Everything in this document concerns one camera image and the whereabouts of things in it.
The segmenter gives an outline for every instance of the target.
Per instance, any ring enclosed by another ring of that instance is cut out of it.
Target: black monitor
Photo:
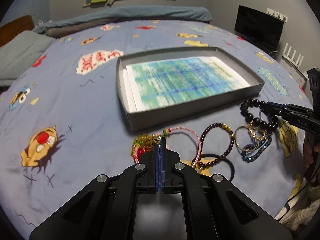
[[[257,47],[276,51],[284,22],[266,13],[239,5],[235,31]]]

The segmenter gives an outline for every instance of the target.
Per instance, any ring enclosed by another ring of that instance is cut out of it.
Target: pillow
[[[30,68],[55,41],[33,31],[24,31],[0,48],[0,86],[10,86]]]

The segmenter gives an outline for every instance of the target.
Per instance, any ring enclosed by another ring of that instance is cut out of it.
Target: cartoon print bedsheet
[[[265,80],[258,99],[310,107],[295,80],[277,62],[240,37],[205,23],[135,20],[63,37],[0,100],[0,204],[25,239],[94,177],[115,176],[133,165],[130,149],[139,133],[128,128],[118,100],[117,57],[181,46],[218,46]],[[240,104],[172,125],[201,134],[209,124],[225,122],[235,130],[244,123]],[[252,113],[257,116],[258,109]],[[303,177],[303,134],[281,121],[272,144],[255,162],[243,162],[236,147],[228,156],[236,171],[232,183],[272,216],[283,207],[297,175]],[[204,153],[221,154],[228,145],[223,131],[212,131],[208,137]],[[245,135],[239,140],[248,143]],[[170,136],[167,144],[183,161],[196,154],[194,142],[185,134]],[[230,175],[224,163],[208,175],[216,172]],[[146,228],[150,221],[142,224]]]

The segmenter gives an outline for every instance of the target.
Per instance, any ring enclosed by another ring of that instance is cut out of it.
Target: wooden headboard
[[[7,23],[0,28],[0,47],[7,44],[19,33],[26,30],[31,31],[34,27],[35,26],[30,15],[23,16]]]

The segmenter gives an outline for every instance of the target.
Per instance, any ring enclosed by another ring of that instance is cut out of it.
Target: triangular cutout
[[[79,225],[85,214],[85,211],[89,206],[92,197],[93,191],[89,191],[63,215],[63,218],[65,220]]]
[[[228,190],[226,193],[241,225],[245,225],[258,218],[257,212],[244,203],[235,193],[231,190]]]

